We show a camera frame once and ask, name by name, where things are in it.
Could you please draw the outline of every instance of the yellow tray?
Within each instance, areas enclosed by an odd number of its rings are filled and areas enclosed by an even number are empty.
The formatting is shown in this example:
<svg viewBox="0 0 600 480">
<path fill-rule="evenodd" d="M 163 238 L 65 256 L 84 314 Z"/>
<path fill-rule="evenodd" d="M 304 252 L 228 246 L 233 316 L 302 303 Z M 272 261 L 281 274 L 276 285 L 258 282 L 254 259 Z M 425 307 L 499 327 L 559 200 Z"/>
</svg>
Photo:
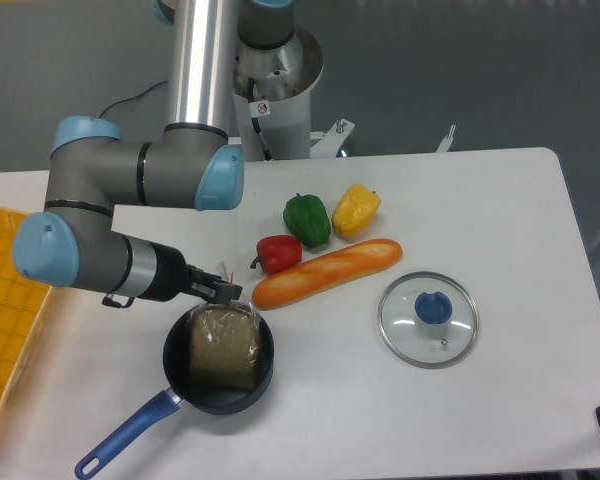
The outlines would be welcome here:
<svg viewBox="0 0 600 480">
<path fill-rule="evenodd" d="M 21 277 L 11 243 L 26 214 L 0 207 L 0 410 L 35 339 L 51 287 Z"/>
</svg>

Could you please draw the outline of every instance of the bread slice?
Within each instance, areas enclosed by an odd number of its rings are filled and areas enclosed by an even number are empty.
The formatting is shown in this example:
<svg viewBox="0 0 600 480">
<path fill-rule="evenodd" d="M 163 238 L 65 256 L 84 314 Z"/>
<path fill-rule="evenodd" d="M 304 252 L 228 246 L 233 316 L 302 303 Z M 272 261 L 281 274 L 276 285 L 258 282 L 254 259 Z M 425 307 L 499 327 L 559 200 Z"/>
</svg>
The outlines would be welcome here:
<svg viewBox="0 0 600 480">
<path fill-rule="evenodd" d="M 207 387 L 254 390 L 260 351 L 256 320 L 232 307 L 209 306 L 194 312 L 189 380 Z"/>
</svg>

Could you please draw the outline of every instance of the red bell pepper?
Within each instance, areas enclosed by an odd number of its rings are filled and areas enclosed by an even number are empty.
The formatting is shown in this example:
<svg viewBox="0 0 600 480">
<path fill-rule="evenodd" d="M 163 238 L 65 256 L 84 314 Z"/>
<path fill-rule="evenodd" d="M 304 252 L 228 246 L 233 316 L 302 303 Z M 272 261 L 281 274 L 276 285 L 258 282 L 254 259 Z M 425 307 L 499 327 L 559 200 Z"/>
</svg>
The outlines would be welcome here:
<svg viewBox="0 0 600 480">
<path fill-rule="evenodd" d="M 256 245 L 256 252 L 258 256 L 251 263 L 251 268 L 260 263 L 267 275 L 286 270 L 302 260 L 302 245 L 291 235 L 265 237 Z"/>
</svg>

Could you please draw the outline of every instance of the blue pan handle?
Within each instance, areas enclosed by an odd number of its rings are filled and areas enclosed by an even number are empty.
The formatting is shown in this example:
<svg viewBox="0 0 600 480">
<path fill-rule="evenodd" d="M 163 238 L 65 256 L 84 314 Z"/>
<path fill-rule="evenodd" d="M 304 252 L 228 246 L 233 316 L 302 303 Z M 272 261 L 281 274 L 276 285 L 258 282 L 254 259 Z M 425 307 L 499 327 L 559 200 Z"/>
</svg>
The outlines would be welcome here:
<svg viewBox="0 0 600 480">
<path fill-rule="evenodd" d="M 76 477 L 80 480 L 93 478 L 147 428 L 177 412 L 181 402 L 182 399 L 171 389 L 168 392 L 163 390 L 158 393 L 78 462 L 74 470 Z"/>
</svg>

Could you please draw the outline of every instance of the frying pan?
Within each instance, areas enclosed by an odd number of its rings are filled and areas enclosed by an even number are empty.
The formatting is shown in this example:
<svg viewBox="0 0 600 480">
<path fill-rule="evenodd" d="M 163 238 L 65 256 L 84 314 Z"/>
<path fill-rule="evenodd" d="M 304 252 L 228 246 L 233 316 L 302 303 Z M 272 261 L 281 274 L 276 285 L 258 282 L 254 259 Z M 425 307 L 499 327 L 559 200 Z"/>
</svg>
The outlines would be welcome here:
<svg viewBox="0 0 600 480">
<path fill-rule="evenodd" d="M 180 409 L 183 401 L 213 415 L 231 415 L 253 405 L 265 392 L 273 375 L 273 337 L 266 322 L 260 320 L 260 352 L 255 390 L 228 390 L 202 387 L 189 382 L 189 318 L 191 311 L 178 319 L 164 344 L 162 363 L 171 385 L 144 404 L 126 422 L 78 462 L 76 477 L 93 478 L 120 452 L 151 425 Z"/>
</svg>

